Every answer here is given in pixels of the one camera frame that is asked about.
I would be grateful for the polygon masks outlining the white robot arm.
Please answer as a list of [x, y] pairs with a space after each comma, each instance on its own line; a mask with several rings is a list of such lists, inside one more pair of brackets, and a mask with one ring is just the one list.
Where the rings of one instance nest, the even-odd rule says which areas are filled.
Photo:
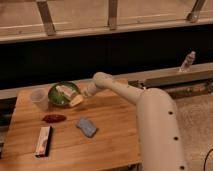
[[136, 88], [116, 81], [110, 74], [97, 72], [81, 93], [91, 97], [105, 89], [136, 106], [143, 171], [188, 171], [176, 118], [177, 106], [167, 92]]

